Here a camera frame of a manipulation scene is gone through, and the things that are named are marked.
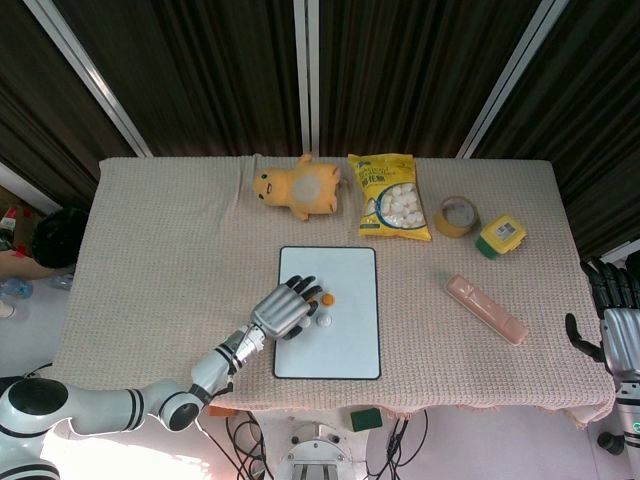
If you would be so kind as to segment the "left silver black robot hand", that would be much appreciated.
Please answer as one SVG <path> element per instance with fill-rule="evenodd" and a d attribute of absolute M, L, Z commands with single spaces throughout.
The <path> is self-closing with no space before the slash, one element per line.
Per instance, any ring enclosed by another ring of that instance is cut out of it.
<path fill-rule="evenodd" d="M 258 303 L 251 312 L 249 325 L 268 339 L 293 338 L 318 309 L 318 296 L 322 292 L 315 276 L 294 275 Z"/>

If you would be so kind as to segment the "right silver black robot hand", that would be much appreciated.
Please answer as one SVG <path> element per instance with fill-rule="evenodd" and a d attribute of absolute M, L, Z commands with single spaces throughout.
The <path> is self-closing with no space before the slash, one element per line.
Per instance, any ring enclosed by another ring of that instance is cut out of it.
<path fill-rule="evenodd" d="M 582 261 L 599 319 L 601 340 L 582 338 L 573 314 L 565 316 L 570 344 L 605 366 L 614 383 L 639 383 L 639 278 L 625 268 L 599 259 Z"/>

